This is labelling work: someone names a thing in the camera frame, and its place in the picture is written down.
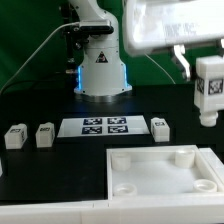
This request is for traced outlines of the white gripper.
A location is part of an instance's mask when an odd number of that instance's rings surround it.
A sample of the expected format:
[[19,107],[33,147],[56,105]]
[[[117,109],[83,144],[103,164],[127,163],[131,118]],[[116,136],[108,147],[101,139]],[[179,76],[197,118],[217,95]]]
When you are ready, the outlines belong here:
[[173,46],[173,61],[191,79],[185,46],[224,38],[224,0],[128,0],[124,48],[138,56]]

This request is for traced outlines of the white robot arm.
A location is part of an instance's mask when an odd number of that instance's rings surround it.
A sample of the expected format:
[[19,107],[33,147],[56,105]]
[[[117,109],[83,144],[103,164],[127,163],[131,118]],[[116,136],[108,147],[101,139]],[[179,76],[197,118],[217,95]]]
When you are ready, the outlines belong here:
[[91,101],[111,101],[132,90],[120,43],[131,56],[170,49],[189,80],[185,49],[224,38],[224,0],[126,0],[121,21],[97,0],[68,1],[79,16],[74,29],[89,35],[74,92]]

